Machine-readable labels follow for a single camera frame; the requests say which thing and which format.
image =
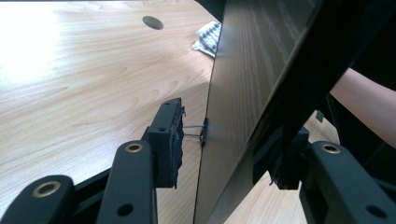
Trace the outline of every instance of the human arm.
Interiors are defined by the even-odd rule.
[[[392,147],[396,147],[396,91],[347,69],[332,96]]]

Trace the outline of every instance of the wooden desk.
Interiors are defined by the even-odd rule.
[[[210,21],[191,0],[0,3],[0,217],[40,177],[77,184],[111,166],[165,100],[202,123],[213,59],[191,45]],[[183,144],[178,189],[158,189],[161,223],[192,223],[201,152]]]

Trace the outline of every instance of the checkered cloth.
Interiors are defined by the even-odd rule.
[[[216,50],[218,49],[220,30],[221,23],[215,21],[208,23],[197,31],[196,34],[199,36],[199,40],[195,41],[192,47],[215,57]]]

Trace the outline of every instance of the screw hole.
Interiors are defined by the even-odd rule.
[[[131,144],[131,145],[127,146],[125,148],[125,151],[127,151],[127,152],[138,152],[138,151],[142,150],[142,148],[143,148],[143,146],[141,144],[135,143],[135,144]]]
[[[123,204],[117,210],[117,214],[120,217],[126,217],[134,211],[134,207],[130,203]]]
[[[324,151],[332,153],[332,154],[338,154],[341,152],[340,148],[331,146],[331,145],[323,145],[321,147]]]
[[[143,22],[150,28],[154,30],[161,30],[163,29],[163,23],[158,20],[157,18],[145,16],[143,17]]]
[[[384,211],[382,211],[382,209],[380,209],[377,206],[367,205],[366,209],[367,209],[367,211],[369,211],[369,213],[371,213],[375,217],[380,217],[380,218],[386,218],[387,217],[387,214]]]
[[[33,190],[33,196],[36,198],[44,198],[56,192],[60,187],[61,183],[59,181],[49,181],[35,188],[35,190]]]

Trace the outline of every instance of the desk grommet hole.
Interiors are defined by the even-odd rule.
[[[143,17],[143,22],[154,30],[163,29],[163,23],[155,17],[145,16]]]

